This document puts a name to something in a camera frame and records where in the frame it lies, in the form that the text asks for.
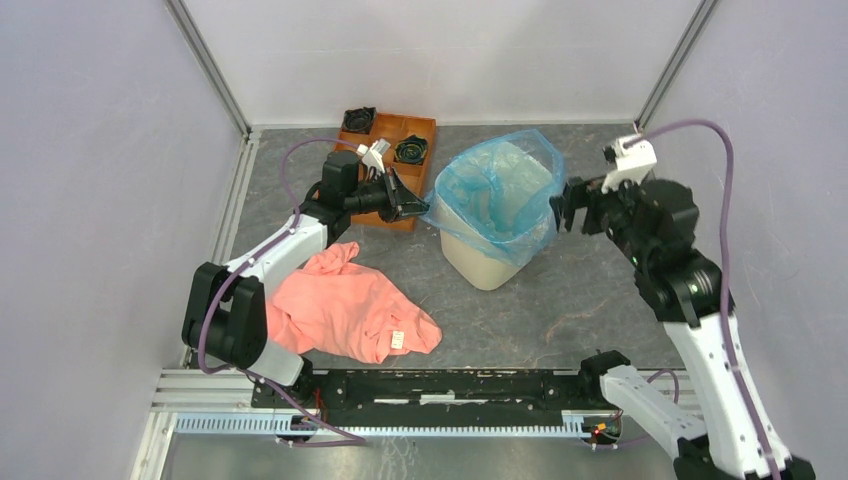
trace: trash bag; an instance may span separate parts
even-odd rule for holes
[[[556,234],[548,199],[565,160],[538,130],[469,148],[439,173],[422,218],[489,257],[523,267]]]

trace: white panel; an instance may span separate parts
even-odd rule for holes
[[[697,0],[188,0],[254,124],[632,119]]]
[[[848,3],[721,2],[648,130],[687,117],[736,151],[730,282],[769,417],[818,478],[845,478],[848,420]],[[719,259],[724,149],[707,129],[656,139],[657,174],[693,188],[696,246]]]
[[[0,5],[0,478],[127,478],[240,136],[162,2]]]

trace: translucent blue bag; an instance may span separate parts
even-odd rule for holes
[[[565,160],[537,130],[469,148],[439,173],[422,218],[504,263],[523,267],[556,234],[548,199]]]

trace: white label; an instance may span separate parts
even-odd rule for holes
[[[403,348],[403,332],[400,330],[392,332],[392,348],[395,350]]]

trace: orange wooden organizer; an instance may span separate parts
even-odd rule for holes
[[[427,140],[427,153],[424,155],[424,162],[420,165],[395,162],[395,145],[410,135],[416,135]],[[392,145],[389,151],[383,155],[383,163],[386,168],[395,167],[406,188],[419,197],[424,193],[424,184],[426,183],[427,172],[430,169],[430,158],[433,156],[433,147],[436,145],[436,120],[378,112],[373,125],[371,125],[371,132],[367,134],[350,133],[339,129],[338,138],[356,145],[362,144],[369,147],[377,140],[385,138]],[[341,144],[337,144],[335,149],[354,150]],[[361,169],[360,175],[364,174],[364,169]],[[415,220],[415,218],[407,218],[399,222],[386,223],[380,220],[377,213],[366,213],[354,215],[352,222],[411,232],[415,229]]]

